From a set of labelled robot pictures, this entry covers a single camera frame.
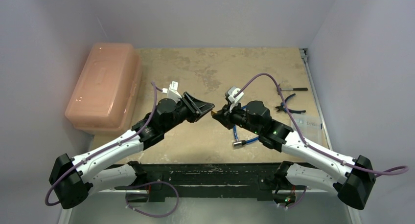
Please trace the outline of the blue cable lock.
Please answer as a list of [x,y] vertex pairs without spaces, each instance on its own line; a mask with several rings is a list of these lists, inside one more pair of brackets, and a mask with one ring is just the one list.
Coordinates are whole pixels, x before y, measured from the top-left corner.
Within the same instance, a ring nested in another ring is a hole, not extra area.
[[237,134],[236,126],[233,126],[232,132],[233,132],[233,138],[234,138],[234,142],[232,143],[233,149],[243,148],[246,144],[251,144],[251,143],[258,141],[258,137],[254,137],[248,140],[240,140]]

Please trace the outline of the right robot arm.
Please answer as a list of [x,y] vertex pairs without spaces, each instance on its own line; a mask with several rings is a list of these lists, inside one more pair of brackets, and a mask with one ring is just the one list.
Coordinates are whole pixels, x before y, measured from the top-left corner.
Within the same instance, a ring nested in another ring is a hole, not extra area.
[[269,149],[302,158],[312,165],[305,168],[289,162],[281,166],[275,174],[278,187],[292,184],[317,188],[336,194],[354,209],[365,208],[376,182],[367,157],[345,156],[302,138],[298,131],[272,119],[270,110],[261,101],[251,101],[244,109],[226,104],[221,110],[211,112],[211,116],[228,129],[239,126],[256,134],[259,142]]

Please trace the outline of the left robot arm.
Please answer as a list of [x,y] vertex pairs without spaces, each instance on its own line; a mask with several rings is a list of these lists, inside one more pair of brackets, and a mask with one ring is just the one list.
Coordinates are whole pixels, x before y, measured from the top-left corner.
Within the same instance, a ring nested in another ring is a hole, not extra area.
[[56,158],[46,193],[47,206],[61,205],[73,208],[88,196],[110,187],[128,186],[141,189],[146,183],[145,174],[131,164],[116,169],[109,167],[123,158],[142,152],[164,139],[169,130],[187,121],[195,123],[215,105],[199,100],[184,92],[179,100],[154,100],[150,113],[118,138],[90,152]]

